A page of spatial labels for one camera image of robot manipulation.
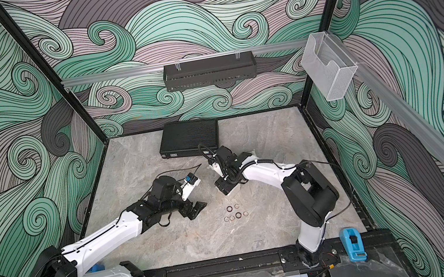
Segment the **white gift box lid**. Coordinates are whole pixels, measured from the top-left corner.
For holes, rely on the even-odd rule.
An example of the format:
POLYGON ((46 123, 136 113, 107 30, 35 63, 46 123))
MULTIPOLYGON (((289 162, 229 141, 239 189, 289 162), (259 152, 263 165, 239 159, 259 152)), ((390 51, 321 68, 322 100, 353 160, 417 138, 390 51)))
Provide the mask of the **white gift box lid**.
POLYGON ((254 150, 251 150, 249 152, 249 154, 250 154, 251 159, 254 159, 254 160, 257 159, 257 154, 256 154, 256 152, 254 150))

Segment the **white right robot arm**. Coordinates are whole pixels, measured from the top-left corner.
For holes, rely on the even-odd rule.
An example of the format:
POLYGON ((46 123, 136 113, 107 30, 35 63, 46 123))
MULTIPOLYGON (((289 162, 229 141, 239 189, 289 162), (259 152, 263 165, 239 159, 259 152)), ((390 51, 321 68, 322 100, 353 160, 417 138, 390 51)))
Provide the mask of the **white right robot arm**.
POLYGON ((224 195, 250 181, 270 185, 285 193, 301 222, 297 255, 306 267, 316 267, 320 263, 326 225, 340 194, 313 161, 283 164, 259 158, 252 152, 236 155, 225 146, 212 150, 199 144, 198 150, 219 175, 215 186, 224 195))

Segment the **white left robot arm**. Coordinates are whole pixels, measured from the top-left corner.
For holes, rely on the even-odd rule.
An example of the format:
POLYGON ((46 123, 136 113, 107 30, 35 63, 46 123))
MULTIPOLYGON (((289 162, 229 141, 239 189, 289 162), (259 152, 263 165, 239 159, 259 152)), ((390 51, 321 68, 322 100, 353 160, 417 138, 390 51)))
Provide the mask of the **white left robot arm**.
POLYGON ((194 173, 182 181, 169 176, 156 178, 143 198, 127 207, 103 228, 64 248, 49 246, 37 257, 30 277, 145 277, 144 272, 129 261, 112 269, 92 272, 124 243, 140 236, 174 212, 194 220, 206 207, 205 202, 192 202, 189 196, 200 184, 194 173))

